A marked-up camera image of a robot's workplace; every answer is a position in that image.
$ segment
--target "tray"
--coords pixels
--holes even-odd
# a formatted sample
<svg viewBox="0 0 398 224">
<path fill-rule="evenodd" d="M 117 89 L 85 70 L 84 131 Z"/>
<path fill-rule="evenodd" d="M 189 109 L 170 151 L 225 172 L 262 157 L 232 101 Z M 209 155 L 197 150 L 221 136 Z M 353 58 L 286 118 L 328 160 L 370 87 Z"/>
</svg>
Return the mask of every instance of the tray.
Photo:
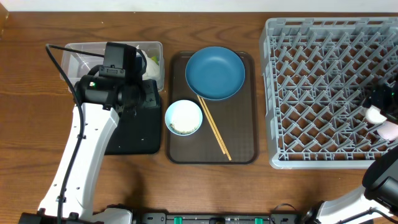
<svg viewBox="0 0 398 224">
<path fill-rule="evenodd" d="M 199 106 L 194 92 L 185 79 L 185 67 L 194 52 L 180 52 L 172 60 L 170 73 L 170 105 L 177 100 L 192 100 Z M 232 157 L 229 161 L 217 143 L 208 120 L 189 136 L 167 131 L 167 157 L 177 164 L 248 164 L 257 159 L 258 132 L 256 116 L 256 82 L 254 62 L 244 52 L 237 53 L 245 66 L 246 78 L 242 88 L 222 101 L 206 100 L 208 109 Z"/>
<path fill-rule="evenodd" d="M 270 164 L 366 169 L 398 141 L 364 120 L 375 83 L 393 84 L 398 18 L 275 18 L 260 38 Z"/>
</svg>

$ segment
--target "clear plastic container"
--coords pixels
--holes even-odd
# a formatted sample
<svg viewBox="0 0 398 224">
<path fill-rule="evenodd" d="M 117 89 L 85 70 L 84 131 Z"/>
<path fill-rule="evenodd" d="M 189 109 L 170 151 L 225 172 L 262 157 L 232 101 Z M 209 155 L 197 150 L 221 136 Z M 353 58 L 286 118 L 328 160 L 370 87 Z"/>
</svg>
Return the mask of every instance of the clear plastic container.
<svg viewBox="0 0 398 224">
<path fill-rule="evenodd" d="M 159 63 L 159 76 L 154 79 L 157 83 L 157 89 L 163 90 L 164 86 L 164 59 L 163 59 L 163 45 L 158 41 L 142 41 L 142 42 L 117 42 L 120 44 L 128 44 L 133 47 L 145 51 L 149 58 L 155 57 Z M 95 54 L 105 54 L 106 42 L 93 43 L 72 43 L 65 46 L 69 49 L 81 50 Z M 76 54 L 73 52 L 63 51 L 62 55 L 62 69 L 67 74 L 71 83 L 74 85 L 83 75 L 87 75 L 91 68 L 95 65 L 102 65 L 104 58 L 94 57 L 83 54 Z"/>
</svg>

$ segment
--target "plastic bin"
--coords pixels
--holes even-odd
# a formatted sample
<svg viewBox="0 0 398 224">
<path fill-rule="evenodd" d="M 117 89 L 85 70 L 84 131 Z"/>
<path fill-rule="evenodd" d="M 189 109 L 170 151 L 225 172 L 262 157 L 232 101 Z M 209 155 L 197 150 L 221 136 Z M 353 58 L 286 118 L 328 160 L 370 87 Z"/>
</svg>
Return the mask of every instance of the plastic bin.
<svg viewBox="0 0 398 224">
<path fill-rule="evenodd" d="M 269 162 L 276 169 L 366 169 L 398 146 L 360 106 L 398 73 L 398 18 L 269 19 L 260 38 Z"/>
<path fill-rule="evenodd" d="M 145 51 L 149 58 L 156 57 L 159 61 L 160 77 L 152 78 L 157 83 L 157 89 L 163 90 L 164 86 L 164 59 L 163 59 L 163 45 L 157 41 L 143 41 L 143 42 L 117 42 L 121 44 L 128 44 L 133 47 L 139 47 Z M 82 50 L 95 54 L 105 54 L 106 42 L 93 43 L 72 43 L 65 47 L 75 50 Z M 94 57 L 83 54 L 76 54 L 73 52 L 63 51 L 62 55 L 62 69 L 67 74 L 71 83 L 74 85 L 83 75 L 87 75 L 91 68 L 95 65 L 102 65 L 104 58 Z"/>
</svg>

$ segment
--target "chopstick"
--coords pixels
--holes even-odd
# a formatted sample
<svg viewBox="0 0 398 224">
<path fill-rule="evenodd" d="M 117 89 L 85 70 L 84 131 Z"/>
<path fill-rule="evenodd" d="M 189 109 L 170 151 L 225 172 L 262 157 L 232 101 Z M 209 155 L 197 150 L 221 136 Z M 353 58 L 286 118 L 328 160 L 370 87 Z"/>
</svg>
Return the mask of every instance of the chopstick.
<svg viewBox="0 0 398 224">
<path fill-rule="evenodd" d="M 223 154 L 226 154 L 228 159 L 231 161 L 232 158 L 229 155 L 229 152 L 228 152 L 228 150 L 227 150 L 227 148 L 225 146 L 223 138 L 221 137 L 220 132 L 218 131 L 216 123 L 214 122 L 213 117 L 211 116 L 211 113 L 210 113 L 209 109 L 207 108 L 205 100 L 202 97 L 200 97 L 199 95 L 197 95 L 197 97 L 199 99 L 199 103 L 200 103 L 201 107 L 203 108 L 203 110 L 205 112 L 206 118 L 209 121 L 211 129 L 213 130 L 214 135 L 216 136 L 217 142 L 220 145 L 221 150 L 223 151 Z"/>
</svg>

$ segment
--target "wooden table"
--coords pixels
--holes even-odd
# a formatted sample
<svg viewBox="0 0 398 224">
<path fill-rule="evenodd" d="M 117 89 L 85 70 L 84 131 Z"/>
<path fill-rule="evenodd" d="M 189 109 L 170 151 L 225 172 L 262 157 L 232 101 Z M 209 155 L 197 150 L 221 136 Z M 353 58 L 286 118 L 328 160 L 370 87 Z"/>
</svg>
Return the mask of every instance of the wooden table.
<svg viewBox="0 0 398 224">
<path fill-rule="evenodd" d="M 259 36 L 270 17 L 397 16 L 333 13 L 12 12 L 0 41 L 0 222 L 35 212 L 57 171 L 72 121 L 72 96 L 46 43 L 158 40 L 164 46 L 168 105 L 170 59 L 219 45 L 254 58 L 260 155 L 248 166 L 181 166 L 165 156 L 106 156 L 95 210 L 112 203 L 169 212 L 267 213 L 280 203 L 305 211 L 361 184 L 364 170 L 275 170 L 266 147 Z M 62 52 L 53 50 L 60 62 Z"/>
</svg>

